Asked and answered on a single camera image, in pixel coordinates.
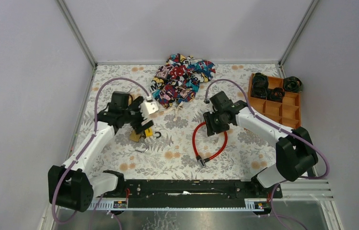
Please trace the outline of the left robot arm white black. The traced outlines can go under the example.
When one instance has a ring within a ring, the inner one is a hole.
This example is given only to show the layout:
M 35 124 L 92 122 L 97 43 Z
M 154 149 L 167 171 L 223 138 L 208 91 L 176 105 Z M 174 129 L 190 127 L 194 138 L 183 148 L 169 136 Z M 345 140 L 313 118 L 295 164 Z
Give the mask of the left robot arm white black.
M 97 112 L 94 131 L 61 166 L 53 165 L 49 169 L 50 204 L 84 212 L 96 197 L 106 193 L 121 196 L 125 191 L 122 173 L 105 170 L 90 177 L 89 170 L 119 129 L 129 124 L 135 134 L 141 135 L 153 126 L 148 118 L 157 111 L 158 105 L 152 97 L 132 99 L 129 93 L 114 92 L 106 108 Z

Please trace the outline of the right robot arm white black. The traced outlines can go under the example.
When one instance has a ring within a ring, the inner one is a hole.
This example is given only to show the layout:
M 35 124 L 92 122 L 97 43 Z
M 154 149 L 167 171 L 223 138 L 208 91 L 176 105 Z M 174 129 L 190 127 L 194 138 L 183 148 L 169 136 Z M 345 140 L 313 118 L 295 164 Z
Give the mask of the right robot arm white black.
M 273 185 L 282 181 L 293 182 L 318 163 L 307 129 L 276 123 L 244 101 L 233 102 L 223 91 L 206 102 L 211 103 L 213 108 L 213 112 L 203 114 L 208 136 L 228 131 L 230 125 L 234 125 L 253 132 L 275 148 L 275 164 L 251 179 L 253 195 L 264 197 Z

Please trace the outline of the red cable lock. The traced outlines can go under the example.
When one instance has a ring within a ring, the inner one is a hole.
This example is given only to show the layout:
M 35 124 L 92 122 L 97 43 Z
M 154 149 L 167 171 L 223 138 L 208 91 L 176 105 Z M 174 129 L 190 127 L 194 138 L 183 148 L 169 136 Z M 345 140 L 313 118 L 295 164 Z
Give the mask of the red cable lock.
M 206 122 L 198 124 L 192 133 L 192 148 L 197 163 L 201 168 L 205 168 L 207 162 L 224 152 L 228 144 L 228 133 L 224 131 L 218 138 L 199 138 L 199 130 L 202 127 L 207 129 Z

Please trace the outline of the steel shackle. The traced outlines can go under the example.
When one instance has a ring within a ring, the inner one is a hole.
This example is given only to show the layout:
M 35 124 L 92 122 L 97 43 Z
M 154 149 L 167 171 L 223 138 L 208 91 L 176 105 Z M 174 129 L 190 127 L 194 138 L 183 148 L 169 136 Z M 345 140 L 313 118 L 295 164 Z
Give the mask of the steel shackle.
M 140 142 L 139 145 L 134 149 L 135 152 L 145 153 L 149 150 L 149 145 L 145 142 Z

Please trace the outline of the brass padlock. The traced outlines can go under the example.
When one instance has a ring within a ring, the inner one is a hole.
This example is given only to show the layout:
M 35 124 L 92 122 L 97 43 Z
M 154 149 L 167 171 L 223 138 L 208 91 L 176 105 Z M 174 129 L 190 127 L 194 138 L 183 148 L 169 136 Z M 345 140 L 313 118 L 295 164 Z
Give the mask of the brass padlock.
M 134 142 L 139 142 L 143 137 L 142 133 L 137 134 L 135 130 L 133 130 L 129 135 L 129 140 Z

